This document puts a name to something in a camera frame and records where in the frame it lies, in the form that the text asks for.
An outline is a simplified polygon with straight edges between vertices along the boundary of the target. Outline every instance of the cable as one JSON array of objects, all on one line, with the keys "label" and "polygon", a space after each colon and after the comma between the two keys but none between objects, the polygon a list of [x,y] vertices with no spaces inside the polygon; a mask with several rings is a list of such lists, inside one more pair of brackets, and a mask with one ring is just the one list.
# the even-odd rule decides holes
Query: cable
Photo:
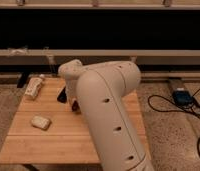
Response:
[{"label": "cable", "polygon": [[[195,91],[195,93],[192,95],[193,99],[195,100],[194,96],[200,92],[200,87]],[[177,107],[178,110],[176,109],[172,109],[172,110],[162,110],[162,109],[158,109],[158,108],[155,108],[152,103],[151,103],[151,100],[154,98],[154,97],[157,97],[157,98],[161,98],[167,102],[169,102],[170,104],[172,104],[173,106]],[[150,108],[152,108],[154,111],[157,111],[157,112],[184,112],[186,114],[189,114],[189,115],[192,115],[192,116],[195,116],[196,118],[198,118],[200,120],[200,113],[197,113],[194,111],[193,107],[196,106],[195,103],[192,103],[190,106],[186,106],[186,107],[182,107],[182,106],[177,106],[174,102],[172,102],[171,100],[169,100],[168,98],[166,97],[163,97],[161,95],[151,95],[148,97],[148,105],[150,106]],[[200,158],[200,136],[198,137],[198,140],[197,140],[197,143],[196,143],[196,146],[197,146],[197,153],[198,153],[198,156]]]}]

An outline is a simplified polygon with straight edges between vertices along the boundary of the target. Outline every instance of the wooden table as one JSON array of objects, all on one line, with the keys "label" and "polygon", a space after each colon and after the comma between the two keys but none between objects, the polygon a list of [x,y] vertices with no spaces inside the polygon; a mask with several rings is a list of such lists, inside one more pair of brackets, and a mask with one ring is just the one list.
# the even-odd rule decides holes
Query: wooden table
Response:
[{"label": "wooden table", "polygon": [[[0,164],[96,164],[99,158],[82,114],[57,102],[65,86],[60,78],[47,78],[35,101],[25,97],[18,107],[0,152]],[[147,137],[136,92],[124,97],[125,106],[150,157]],[[48,117],[48,131],[30,125],[35,115]]]}]

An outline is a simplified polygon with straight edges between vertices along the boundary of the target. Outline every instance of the dark wall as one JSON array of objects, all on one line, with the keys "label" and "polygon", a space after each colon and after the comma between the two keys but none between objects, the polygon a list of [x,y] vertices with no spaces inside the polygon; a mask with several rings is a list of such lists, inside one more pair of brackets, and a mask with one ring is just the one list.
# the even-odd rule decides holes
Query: dark wall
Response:
[{"label": "dark wall", "polygon": [[0,49],[200,49],[200,11],[0,9]]}]

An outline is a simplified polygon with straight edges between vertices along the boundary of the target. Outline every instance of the speckled floor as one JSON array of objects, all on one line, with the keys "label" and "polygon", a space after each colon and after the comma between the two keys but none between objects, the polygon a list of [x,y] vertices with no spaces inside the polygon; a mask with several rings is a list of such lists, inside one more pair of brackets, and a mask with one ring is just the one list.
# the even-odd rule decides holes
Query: speckled floor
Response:
[{"label": "speckled floor", "polygon": [[[200,83],[187,83],[194,92]],[[15,84],[0,84],[0,149],[14,113],[25,91]],[[192,116],[182,113],[158,113],[147,105],[151,94],[170,97],[166,83],[142,83],[138,90],[141,110],[152,154],[152,162],[157,171],[200,171],[200,159],[196,152],[200,123]],[[171,108],[169,104],[156,99],[158,107]],[[100,171],[99,166],[47,166],[37,165],[41,171]],[[26,171],[20,165],[0,165],[0,171]]]}]

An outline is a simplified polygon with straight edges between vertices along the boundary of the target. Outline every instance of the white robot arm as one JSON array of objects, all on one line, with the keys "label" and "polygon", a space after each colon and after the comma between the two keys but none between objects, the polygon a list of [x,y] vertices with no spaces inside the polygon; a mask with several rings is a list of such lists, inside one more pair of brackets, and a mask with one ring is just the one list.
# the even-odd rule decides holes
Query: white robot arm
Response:
[{"label": "white robot arm", "polygon": [[67,96],[79,103],[103,170],[153,171],[121,100],[138,86],[138,67],[132,62],[82,66],[75,60],[62,65],[59,74],[67,86],[74,84],[70,91],[75,94],[68,92]]}]

